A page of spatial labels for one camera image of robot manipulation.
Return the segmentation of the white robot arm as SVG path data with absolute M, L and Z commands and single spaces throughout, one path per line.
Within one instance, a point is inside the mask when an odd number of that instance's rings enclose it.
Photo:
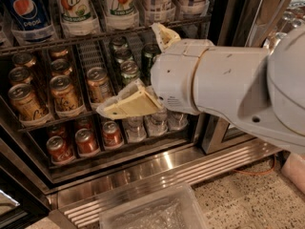
M 207 113 L 291 153 L 305 154 L 305 29 L 290 31 L 273 51 L 220 47 L 183 39 L 152 24 L 161 53 L 151 84 L 135 80 L 97 111 L 110 119 L 151 115 L 167 108 Z

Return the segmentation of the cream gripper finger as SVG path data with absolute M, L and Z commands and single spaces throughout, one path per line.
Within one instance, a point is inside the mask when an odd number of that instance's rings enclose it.
M 109 119 L 152 115 L 163 109 L 163 105 L 152 87 L 146 87 L 137 78 L 124 87 L 116 96 L 108 98 L 100 104 L 96 111 Z
M 155 35 L 158 47 L 162 52 L 164 52 L 173 43 L 181 40 L 179 34 L 176 31 L 165 27 L 161 23 L 153 23 L 151 28 Z

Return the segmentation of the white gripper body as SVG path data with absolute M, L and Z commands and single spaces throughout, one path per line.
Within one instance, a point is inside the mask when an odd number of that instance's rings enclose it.
M 168 110 L 200 114 L 193 100 L 193 76 L 203 53 L 213 45 L 208 39 L 182 39 L 157 56 L 151 68 L 152 88 Z

